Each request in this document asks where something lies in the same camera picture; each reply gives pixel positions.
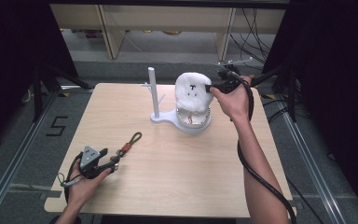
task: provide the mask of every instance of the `hand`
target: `hand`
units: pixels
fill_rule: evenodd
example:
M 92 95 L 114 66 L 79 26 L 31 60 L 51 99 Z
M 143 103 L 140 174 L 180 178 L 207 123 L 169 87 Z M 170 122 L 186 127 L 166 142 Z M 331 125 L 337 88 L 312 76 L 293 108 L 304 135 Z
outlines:
M 241 76 L 241 78 L 251 83 L 249 77 Z M 215 87 L 210 89 L 212 95 L 217 99 L 223 112 L 232 120 L 249 118 L 249 97 L 245 87 L 240 84 L 234 91 L 224 94 Z
M 71 179 L 75 178 L 77 175 L 80 175 L 80 171 L 78 169 L 80 163 L 80 159 L 78 159 L 74 164 L 74 170 L 71 173 Z M 83 205 L 92 197 L 95 190 L 101 184 L 101 182 L 110 174 L 111 168 L 104 170 L 94 179 L 87 179 L 83 175 L 78 178 L 82 178 L 78 183 L 74 184 L 69 188 L 69 199 L 68 205 L 72 205 L 75 207 Z

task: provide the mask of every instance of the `wooden table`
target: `wooden table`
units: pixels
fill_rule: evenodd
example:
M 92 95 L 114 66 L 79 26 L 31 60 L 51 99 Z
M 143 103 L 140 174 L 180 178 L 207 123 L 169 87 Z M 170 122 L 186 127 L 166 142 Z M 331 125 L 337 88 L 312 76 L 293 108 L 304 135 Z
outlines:
M 281 161 L 258 96 L 252 125 L 268 161 L 289 201 Z M 160 111 L 175 108 L 174 86 L 158 85 Z M 108 176 L 83 213 L 174 216 L 249 217 L 243 188 L 243 168 L 237 155 L 234 125 L 214 99 L 212 122 L 198 134 L 183 133 L 170 123 L 154 123 L 149 90 L 135 84 L 102 83 L 95 88 L 59 172 L 67 174 L 74 157 L 90 146 L 109 148 L 100 164 L 108 162 L 132 135 L 142 132 L 119 168 Z M 60 198 L 48 198 L 45 209 L 61 212 L 66 206 L 63 188 L 56 180 L 51 190 Z

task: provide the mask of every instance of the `tripod leg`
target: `tripod leg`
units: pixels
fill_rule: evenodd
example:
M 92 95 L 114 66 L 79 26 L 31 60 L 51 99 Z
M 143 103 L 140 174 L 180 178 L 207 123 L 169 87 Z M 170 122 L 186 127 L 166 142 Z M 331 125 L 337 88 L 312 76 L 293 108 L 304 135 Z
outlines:
M 94 89 L 94 87 L 90 86 L 86 82 L 84 82 L 84 81 L 82 81 L 82 80 L 80 80 L 80 79 L 78 79 L 76 77 L 69 76 L 68 74 L 63 72 L 61 69 L 52 67 L 52 66 L 47 65 L 47 64 L 43 64 L 43 66 L 45 68 L 47 68 L 48 70 L 50 70 L 51 72 L 53 72 L 54 74 L 57 74 L 58 76 L 63 77 L 66 80 L 69 80 L 69 81 L 73 82 L 74 84 L 78 85 L 79 87 L 81 87 L 83 89 L 87 89 L 87 90 Z

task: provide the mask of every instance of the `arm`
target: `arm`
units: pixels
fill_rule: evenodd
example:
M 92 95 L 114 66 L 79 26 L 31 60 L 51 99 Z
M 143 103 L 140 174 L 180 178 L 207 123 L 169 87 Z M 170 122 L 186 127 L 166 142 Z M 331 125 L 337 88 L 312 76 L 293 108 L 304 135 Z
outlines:
M 71 173 L 71 179 L 80 175 L 78 170 L 80 160 L 77 160 L 74 165 L 74 171 Z M 106 169 L 94 179 L 87 179 L 84 176 L 77 184 L 69 188 L 69 199 L 65 209 L 58 218 L 56 223 L 72 224 L 75 222 L 77 214 L 80 212 L 83 205 L 89 201 L 98 186 L 110 174 L 111 169 Z
M 248 119 L 249 101 L 245 88 L 240 85 L 229 94 L 224 94 L 217 88 L 211 88 L 211 93 L 219 102 L 223 112 L 233 121 L 240 139 L 242 154 L 246 161 L 270 185 L 282 193 Z M 284 205 L 245 169 L 243 177 L 246 202 L 253 222 L 287 224 L 287 211 Z

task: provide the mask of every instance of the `white base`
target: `white base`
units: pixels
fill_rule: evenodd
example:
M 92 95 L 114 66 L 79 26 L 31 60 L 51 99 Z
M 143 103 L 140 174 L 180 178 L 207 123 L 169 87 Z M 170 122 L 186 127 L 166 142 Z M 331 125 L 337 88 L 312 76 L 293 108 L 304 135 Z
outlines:
M 209 115 L 208 118 L 201 125 L 198 126 L 198 128 L 187 128 L 182 124 L 180 120 L 178 120 L 176 115 L 176 108 L 169 112 L 160 111 L 158 118 L 155 117 L 155 113 L 152 113 L 150 119 L 155 123 L 169 122 L 185 133 L 200 133 L 204 131 L 211 123 L 211 115 Z

